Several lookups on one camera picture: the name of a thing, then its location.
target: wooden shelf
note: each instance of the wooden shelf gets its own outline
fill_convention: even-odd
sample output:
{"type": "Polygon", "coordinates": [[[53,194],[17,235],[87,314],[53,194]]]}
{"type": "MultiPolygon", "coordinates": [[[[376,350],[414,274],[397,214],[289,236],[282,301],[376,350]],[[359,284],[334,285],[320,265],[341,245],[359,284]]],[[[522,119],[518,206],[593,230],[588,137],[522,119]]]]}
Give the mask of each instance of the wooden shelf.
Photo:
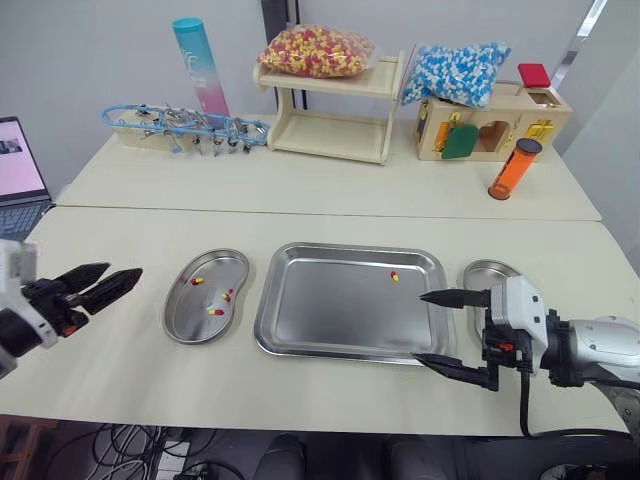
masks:
{"type": "Polygon", "coordinates": [[[402,79],[402,63],[402,53],[398,57],[382,57],[375,66],[358,75],[339,78],[298,77],[257,64],[253,70],[253,79],[263,89],[281,87],[395,100],[402,79]]]}
{"type": "Polygon", "coordinates": [[[383,163],[387,122],[368,117],[323,115],[294,110],[272,138],[275,150],[383,163]]]}
{"type": "Polygon", "coordinates": [[[271,150],[384,164],[398,105],[403,60],[402,52],[397,57],[383,57],[373,68],[347,78],[296,77],[256,65],[253,70],[256,85],[263,90],[276,87],[280,100],[267,145],[271,150]],[[389,116],[382,119],[298,110],[293,108],[292,89],[384,98],[391,102],[389,116]]]}

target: stainless steel tray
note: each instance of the stainless steel tray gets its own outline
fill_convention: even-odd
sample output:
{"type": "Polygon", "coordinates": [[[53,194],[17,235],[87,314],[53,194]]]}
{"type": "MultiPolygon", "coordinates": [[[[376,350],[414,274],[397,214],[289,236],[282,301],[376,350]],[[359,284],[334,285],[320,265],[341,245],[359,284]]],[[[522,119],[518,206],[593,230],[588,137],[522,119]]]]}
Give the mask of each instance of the stainless steel tray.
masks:
{"type": "Polygon", "coordinates": [[[411,353],[455,353],[447,310],[418,298],[443,288],[421,250],[292,243],[271,260],[254,333],[273,354],[418,365],[411,353]]]}
{"type": "MultiPolygon", "coordinates": [[[[464,269],[463,283],[468,290],[490,290],[507,277],[518,275],[520,274],[516,270],[497,260],[478,260],[464,269]]],[[[480,338],[484,330],[484,312],[484,308],[473,309],[473,324],[480,338]]]]}
{"type": "Polygon", "coordinates": [[[249,261],[236,250],[213,250],[180,272],[167,296],[162,326],[179,343],[203,343],[231,325],[238,291],[249,261]],[[192,280],[202,279],[193,285],[192,280]]]}

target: bag of red and yellow capsules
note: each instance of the bag of red and yellow capsules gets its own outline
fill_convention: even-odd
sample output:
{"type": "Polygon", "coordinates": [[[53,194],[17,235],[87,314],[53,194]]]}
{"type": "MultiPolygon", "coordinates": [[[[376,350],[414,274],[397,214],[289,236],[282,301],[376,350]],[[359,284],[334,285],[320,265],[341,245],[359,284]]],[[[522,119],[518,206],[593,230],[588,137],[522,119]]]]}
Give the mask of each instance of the bag of red and yellow capsules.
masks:
{"type": "Polygon", "coordinates": [[[368,68],[373,50],[359,33],[296,25],[271,40],[258,62],[301,77],[350,77],[368,68]]]}

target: bag of blue and white capsules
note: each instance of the bag of blue and white capsules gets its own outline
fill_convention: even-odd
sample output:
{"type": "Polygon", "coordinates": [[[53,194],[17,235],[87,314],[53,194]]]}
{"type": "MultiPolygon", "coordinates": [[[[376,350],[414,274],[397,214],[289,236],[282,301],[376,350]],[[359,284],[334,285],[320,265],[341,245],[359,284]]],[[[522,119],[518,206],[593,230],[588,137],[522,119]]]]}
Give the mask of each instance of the bag of blue and white capsules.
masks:
{"type": "Polygon", "coordinates": [[[469,107],[486,107],[498,67],[509,52],[509,47],[495,42],[465,48],[416,46],[405,74],[401,103],[408,105],[435,95],[469,107]]]}

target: table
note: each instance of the table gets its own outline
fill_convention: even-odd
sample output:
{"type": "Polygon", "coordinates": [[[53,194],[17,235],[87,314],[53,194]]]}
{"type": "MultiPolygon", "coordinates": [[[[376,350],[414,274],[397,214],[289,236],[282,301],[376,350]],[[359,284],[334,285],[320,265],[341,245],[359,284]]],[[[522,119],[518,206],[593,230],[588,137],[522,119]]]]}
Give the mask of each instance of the table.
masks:
{"type": "MultiPolygon", "coordinates": [[[[142,209],[52,210],[31,236],[39,275],[80,263],[143,267],[126,297],[83,330],[20,359],[0,382],[2,413],[95,422],[251,429],[520,435],[519,383],[501,369],[498,393],[448,380],[424,367],[276,357],[262,351],[253,323],[269,260],[293,241],[424,249],[451,287],[479,258],[528,275],[564,319],[639,318],[640,281],[597,222],[409,219],[142,209]],[[192,258],[235,248],[251,263],[230,330],[188,346],[162,331],[164,298],[192,258]]],[[[459,356],[480,364],[468,312],[456,311],[459,356]]],[[[544,372],[532,381],[532,431],[624,429],[592,386],[562,389],[544,372]]]]}
{"type": "Polygon", "coordinates": [[[216,158],[131,148],[112,137],[59,205],[385,217],[593,220],[600,214],[550,149],[507,201],[487,188],[502,164],[419,161],[397,120],[387,165],[254,148],[216,158]]]}

